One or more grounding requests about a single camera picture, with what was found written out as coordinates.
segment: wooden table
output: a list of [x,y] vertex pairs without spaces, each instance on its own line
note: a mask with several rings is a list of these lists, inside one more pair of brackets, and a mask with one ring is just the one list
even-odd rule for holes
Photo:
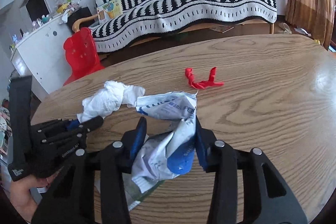
[[[204,80],[217,66],[223,87],[199,90],[197,115],[204,128],[232,147],[260,147],[283,175],[311,221],[336,185],[336,59],[301,35],[251,35],[174,47],[128,60],[86,76],[48,96],[33,123],[75,118],[81,101],[107,80],[141,85],[146,94],[195,92],[184,76],[193,67]],[[99,150],[134,129],[141,115],[122,106],[101,129],[88,135],[88,149]],[[167,122],[147,118],[150,135]],[[186,175],[166,181],[131,211],[133,223],[206,223],[214,174],[197,159]],[[242,220],[239,175],[238,219]],[[96,220],[100,197],[95,193]]]

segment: red plastic child chair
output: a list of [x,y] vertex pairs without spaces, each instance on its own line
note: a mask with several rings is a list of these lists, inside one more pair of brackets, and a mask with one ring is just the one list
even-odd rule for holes
[[81,28],[79,32],[65,40],[63,48],[65,49],[65,58],[72,68],[72,74],[63,86],[85,75],[104,69],[100,64],[96,45],[89,28]]

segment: white and blue wrapper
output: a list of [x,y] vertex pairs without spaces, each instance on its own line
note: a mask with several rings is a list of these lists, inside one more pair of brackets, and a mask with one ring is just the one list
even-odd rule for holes
[[149,138],[132,166],[132,181],[141,192],[158,181],[188,173],[194,159],[196,94],[168,92],[141,96],[137,112],[156,119],[171,120],[166,133]]

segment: dark wooden floor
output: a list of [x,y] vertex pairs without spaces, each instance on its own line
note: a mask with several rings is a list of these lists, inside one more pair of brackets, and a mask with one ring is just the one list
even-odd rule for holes
[[[279,22],[276,22],[274,26],[274,33],[280,31],[278,26]],[[164,50],[166,48],[176,47],[179,45],[194,43],[198,41],[205,41],[210,39],[222,38],[222,37],[236,37],[240,35],[251,34],[268,34],[269,25],[266,23],[258,24],[245,24],[234,25],[234,28],[225,32],[219,33],[210,29],[202,29],[191,32],[179,33],[171,35],[169,37],[163,37],[143,44],[135,45],[133,47],[125,47],[118,51],[112,52],[107,58],[101,61],[104,67],[108,67],[122,61],[138,57],[151,52]]]

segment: sofa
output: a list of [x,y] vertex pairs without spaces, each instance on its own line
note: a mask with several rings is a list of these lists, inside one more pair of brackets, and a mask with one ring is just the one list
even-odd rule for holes
[[[102,5],[110,0],[96,0]],[[98,52],[113,52],[135,42],[144,42],[211,24],[239,24],[263,20],[273,33],[277,19],[276,0],[120,0],[123,14],[91,29]],[[86,18],[90,20],[97,15]],[[78,26],[86,19],[73,25]]]

